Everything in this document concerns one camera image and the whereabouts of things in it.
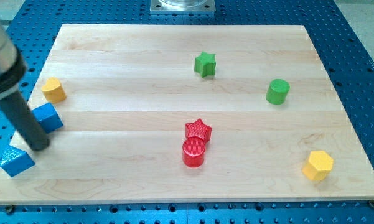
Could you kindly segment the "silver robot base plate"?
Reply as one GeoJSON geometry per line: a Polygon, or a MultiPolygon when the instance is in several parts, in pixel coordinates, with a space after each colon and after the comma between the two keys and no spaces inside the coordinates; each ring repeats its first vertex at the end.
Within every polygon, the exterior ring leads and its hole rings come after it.
{"type": "Polygon", "coordinates": [[[149,0],[154,13],[215,12],[215,0],[149,0]]]}

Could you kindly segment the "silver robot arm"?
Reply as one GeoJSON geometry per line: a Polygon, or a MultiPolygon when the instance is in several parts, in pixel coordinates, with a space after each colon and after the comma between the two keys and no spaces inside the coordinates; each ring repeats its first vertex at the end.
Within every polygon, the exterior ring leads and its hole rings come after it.
{"type": "Polygon", "coordinates": [[[0,23],[0,99],[18,90],[26,72],[26,63],[19,49],[0,23]]]}

